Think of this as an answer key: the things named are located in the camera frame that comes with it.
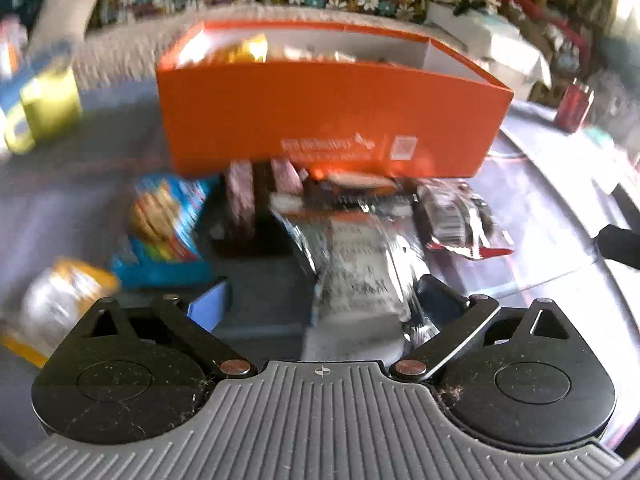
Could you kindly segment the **silver black snack bag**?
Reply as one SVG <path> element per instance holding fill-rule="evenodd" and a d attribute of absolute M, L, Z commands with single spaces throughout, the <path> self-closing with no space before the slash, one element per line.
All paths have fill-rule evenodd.
<path fill-rule="evenodd" d="M 305 361 L 390 365 L 438 334 L 416 292 L 428 267 L 405 197 L 322 204 L 274 193 L 270 210 L 314 278 Z"/>

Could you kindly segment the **blue cookie snack packet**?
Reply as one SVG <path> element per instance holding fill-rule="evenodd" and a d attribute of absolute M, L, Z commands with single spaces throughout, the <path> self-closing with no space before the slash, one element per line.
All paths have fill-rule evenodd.
<path fill-rule="evenodd" d="M 127 234 L 111 260 L 124 289 L 187 288 L 214 279 L 196 228 L 217 177 L 147 174 L 134 185 Z"/>

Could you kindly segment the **red silver snack packet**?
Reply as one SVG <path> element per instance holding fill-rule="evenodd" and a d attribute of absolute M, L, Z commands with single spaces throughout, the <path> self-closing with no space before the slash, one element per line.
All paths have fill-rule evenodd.
<path fill-rule="evenodd" d="M 511 235 L 465 180 L 420 180 L 413 220 L 427 250 L 444 250 L 475 261 L 514 253 Z"/>

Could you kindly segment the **dark brown snack packet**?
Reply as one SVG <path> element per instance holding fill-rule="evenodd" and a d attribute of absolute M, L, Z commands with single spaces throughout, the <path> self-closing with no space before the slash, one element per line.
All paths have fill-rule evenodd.
<path fill-rule="evenodd" d="M 224 258 L 283 257 L 291 242 L 271 212 L 271 197 L 304 195 L 303 178 L 285 158 L 235 160 L 224 174 L 224 200 L 209 230 L 213 253 Z"/>

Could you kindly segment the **plaid blue tablecloth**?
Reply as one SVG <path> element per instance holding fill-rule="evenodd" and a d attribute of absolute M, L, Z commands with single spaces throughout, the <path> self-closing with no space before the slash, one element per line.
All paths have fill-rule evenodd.
<path fill-rule="evenodd" d="M 134 182 L 167 166 L 153 81 L 89 92 L 81 103 L 84 119 L 68 136 L 2 162 L 4 315 L 18 309 L 29 283 L 57 258 L 109 263 L 124 237 Z M 428 267 L 457 292 L 482 292 L 508 307 L 554 300 L 614 382 L 616 408 L 603 439 L 616 448 L 639 416 L 639 275 L 605 262 L 592 239 L 624 215 L 603 194 L 584 214 L 573 214 L 505 136 L 471 184 L 514 238 L 514 253 L 474 262 L 436 252 Z M 228 264 L 219 274 L 233 283 L 220 339 L 256 364 L 328 356 L 320 339 L 304 331 L 306 282 L 293 258 Z"/>

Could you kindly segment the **red can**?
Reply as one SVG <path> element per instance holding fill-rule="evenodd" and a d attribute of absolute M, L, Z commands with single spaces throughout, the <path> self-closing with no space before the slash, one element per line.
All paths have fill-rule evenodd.
<path fill-rule="evenodd" d="M 566 88 L 554 124 L 567 133 L 575 133 L 584 122 L 593 102 L 593 90 L 575 78 Z"/>

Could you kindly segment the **orange cardboard box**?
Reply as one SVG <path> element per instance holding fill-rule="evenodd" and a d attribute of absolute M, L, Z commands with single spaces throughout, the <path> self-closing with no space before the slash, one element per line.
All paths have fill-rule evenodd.
<path fill-rule="evenodd" d="M 259 34 L 265 63 L 206 62 Z M 432 37 L 320 22 L 198 24 L 160 58 L 156 82 L 172 166 L 190 177 L 276 157 L 315 174 L 471 177 L 513 98 Z"/>

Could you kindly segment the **yellow green mug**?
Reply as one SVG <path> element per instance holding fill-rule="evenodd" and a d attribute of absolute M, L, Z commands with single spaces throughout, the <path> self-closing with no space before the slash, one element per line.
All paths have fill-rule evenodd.
<path fill-rule="evenodd" d="M 1 89 L 1 141 L 26 154 L 79 122 L 82 106 L 70 66 L 36 74 L 28 68 Z"/>

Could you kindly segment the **yellow snack bag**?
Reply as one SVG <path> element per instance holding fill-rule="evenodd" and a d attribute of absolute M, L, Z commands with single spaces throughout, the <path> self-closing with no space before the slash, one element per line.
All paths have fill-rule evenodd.
<path fill-rule="evenodd" d="M 269 50 L 268 39 L 259 34 L 237 44 L 229 44 L 207 55 L 208 64 L 265 63 Z"/>

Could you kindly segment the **beige pillow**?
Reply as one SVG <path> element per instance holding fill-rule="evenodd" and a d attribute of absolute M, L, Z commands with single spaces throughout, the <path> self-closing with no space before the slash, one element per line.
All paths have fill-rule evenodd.
<path fill-rule="evenodd" d="M 81 44 L 98 0 L 44 0 L 30 33 L 28 56 L 49 50 L 55 44 Z"/>

